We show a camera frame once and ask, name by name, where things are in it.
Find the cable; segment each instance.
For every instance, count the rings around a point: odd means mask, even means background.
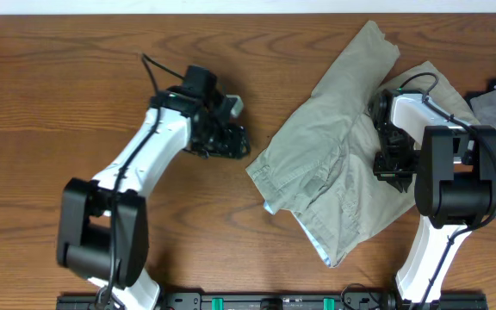
[[[152,82],[152,87],[154,88],[154,93],[157,96],[158,95],[158,85],[156,84],[156,79],[154,78],[154,75],[152,74],[151,68],[149,68],[148,64],[146,61],[149,61],[150,63],[154,64],[158,68],[161,68],[174,76],[179,76],[177,73],[171,71],[170,69],[167,69],[163,65],[158,64],[156,61],[150,59],[148,56],[145,54],[142,54],[141,61],[143,63],[143,66],[146,69],[146,72],[148,73],[149,78],[151,79]],[[117,209],[117,204],[118,204],[118,192],[120,190],[120,183],[121,180],[124,178],[126,175],[127,167],[133,162],[135,159],[135,156],[137,156],[137,153],[143,148],[143,146],[146,144],[146,142],[152,137],[153,134],[156,133],[156,130],[158,129],[158,124],[160,123],[160,118],[161,118],[161,113],[160,113],[160,106],[158,105],[157,107],[157,113],[156,113],[156,120],[154,121],[154,124],[151,126],[151,129],[149,132],[146,134],[145,138],[135,147],[133,152],[127,157],[126,161],[124,162],[124,165],[118,170],[118,176],[116,177],[114,187],[112,189],[111,195],[110,195],[110,275],[108,277],[108,285],[106,288],[103,288],[100,293],[102,294],[97,294],[96,298],[96,308],[97,309],[104,309],[110,299],[114,299],[112,296],[112,288],[115,285],[116,282],[116,277],[118,274],[118,271],[120,269],[120,259],[116,259],[116,221],[117,221],[117,216],[116,216],[116,209]]]
[[[342,293],[340,293],[340,301],[342,301],[342,303],[344,304],[344,306],[348,309],[348,310],[356,310],[354,309],[353,307],[351,307],[350,305],[348,305],[347,302],[345,302],[345,299],[344,299],[344,294],[346,293],[346,290],[352,286],[359,286],[359,287],[362,287],[364,288],[366,291],[367,291],[367,294],[369,294],[370,296],[370,299],[372,299],[378,306],[376,307],[372,307],[370,308],[369,310],[376,310],[376,309],[380,309],[380,305],[381,305],[381,301],[377,300],[369,291],[369,289],[362,285],[361,283],[351,283],[351,284],[348,284],[348,286],[346,286],[343,290],[342,290]]]
[[[496,156],[495,156],[495,153],[493,152],[493,149],[491,148],[491,146],[473,128],[471,128],[470,126],[468,126],[464,122],[457,120],[454,115],[448,115],[448,114],[446,114],[441,109],[437,108],[436,106],[434,106],[433,104],[431,104],[429,102],[429,99],[428,99],[429,98],[429,94],[434,89],[434,87],[436,87],[437,83],[439,82],[439,78],[437,77],[436,74],[431,73],[431,72],[423,72],[423,73],[416,74],[416,75],[408,78],[399,87],[399,90],[403,89],[403,87],[405,87],[405,85],[407,85],[409,82],[411,82],[414,78],[418,78],[418,77],[422,77],[422,76],[432,76],[432,77],[435,78],[434,83],[428,88],[428,90],[426,90],[422,94],[422,103],[425,104],[426,107],[430,108],[434,112],[436,112],[439,115],[441,115],[446,120],[448,120],[448,121],[450,121],[450,122],[452,122],[452,123],[454,123],[454,124],[462,127],[464,130],[466,130],[466,132],[469,133],[472,136],[472,138],[474,138],[474,140],[476,140],[478,142],[478,146],[484,146],[485,149],[486,149],[487,155],[489,156],[489,158],[493,162],[493,168],[495,169],[495,176],[496,176]],[[441,268],[443,266],[443,263],[445,262],[445,259],[447,258],[447,255],[449,254],[449,250],[450,250],[451,246],[455,243],[455,238],[458,237],[458,236],[460,236],[460,235],[462,235],[462,234],[464,234],[464,233],[469,233],[469,232],[472,232],[472,231],[475,231],[477,229],[480,229],[482,227],[487,226],[489,223],[491,223],[492,220],[495,219],[495,217],[496,217],[496,207],[492,211],[492,213],[484,221],[482,221],[481,223],[479,223],[479,224],[477,224],[475,226],[466,227],[466,228],[464,228],[464,229],[462,229],[462,230],[460,230],[458,232],[454,232],[448,238],[447,246],[445,247],[445,250],[443,250],[443,254],[442,254],[442,256],[441,256],[441,258],[439,260],[439,263],[438,263],[438,265],[436,267],[436,270],[434,271],[434,274],[433,274],[433,276],[430,279],[430,283],[428,284],[428,287],[426,288],[425,294],[422,297],[422,300],[420,301],[420,304],[418,305],[418,307],[420,309],[423,309],[424,308],[424,305],[426,303],[426,299],[428,298],[428,295],[430,294],[431,288],[433,287],[434,282],[436,281],[437,276],[439,275],[439,272],[441,271]]]

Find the table surface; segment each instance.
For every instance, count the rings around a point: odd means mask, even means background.
[[[0,16],[0,309],[95,291],[56,264],[60,197],[142,122],[152,88],[141,51],[215,72],[242,96],[253,146],[240,161],[171,162],[148,202],[154,279],[207,292],[388,286],[419,224],[414,208],[328,269],[290,213],[264,211],[245,173],[369,19],[400,48],[390,76],[430,60],[461,94],[496,77],[496,15]],[[496,220],[464,242],[443,288],[481,289],[496,309]]]

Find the black object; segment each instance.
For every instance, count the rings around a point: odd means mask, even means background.
[[[472,126],[495,152],[496,130]],[[428,216],[435,228],[443,225],[476,226],[495,209],[496,171],[494,162],[469,133],[446,126],[427,126],[417,167],[414,198],[418,211]],[[454,172],[453,157],[473,166],[470,172]]]
[[[382,301],[376,305],[367,292],[347,292],[344,298],[355,310],[408,310],[410,303],[396,301],[393,292],[373,291]],[[57,299],[56,310],[92,310],[93,297],[63,296]],[[199,294],[174,293],[164,296],[161,309],[174,310],[347,310],[339,294]],[[117,307],[108,306],[108,310]],[[439,301],[427,305],[426,310],[487,310],[484,294],[442,294]]]
[[[191,119],[190,149],[186,151],[204,158],[242,158],[250,152],[245,129],[229,122],[238,99],[222,95],[216,84],[212,72],[190,65],[182,85],[159,91],[150,106],[173,109]]]
[[[395,96],[409,93],[421,92],[384,90],[369,105],[370,118],[378,132],[381,147],[381,151],[375,155],[373,173],[378,180],[388,182],[400,193],[407,192],[412,183],[412,174],[416,172],[419,162],[419,151],[414,150],[414,139],[391,123],[390,111]]]
[[[90,222],[109,210],[111,191],[97,182],[72,178],[66,184],[60,211],[57,262],[82,278],[109,279],[110,231]],[[145,198],[132,190],[118,195],[116,216],[116,259],[120,268],[115,285],[131,286],[137,281],[148,254],[148,225]]]

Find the wooden table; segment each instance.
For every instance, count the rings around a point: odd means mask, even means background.
[[[289,213],[264,211],[245,173],[368,19],[400,48],[391,76],[430,60],[462,94],[496,77],[496,15],[0,16],[0,309],[95,291],[56,264],[60,195],[110,163],[142,122],[152,88],[141,51],[176,71],[215,72],[243,97],[253,145],[240,161],[172,161],[148,202],[154,279],[208,292],[387,286],[415,209],[327,269]],[[496,220],[464,242],[443,287],[482,289],[496,309]]]

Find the green strip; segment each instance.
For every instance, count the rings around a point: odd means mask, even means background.
[[[323,300],[323,303],[325,304],[325,309],[324,310],[334,310],[334,299],[332,299],[332,298],[325,298]]]
[[[223,298],[212,299],[212,310],[223,310]]]

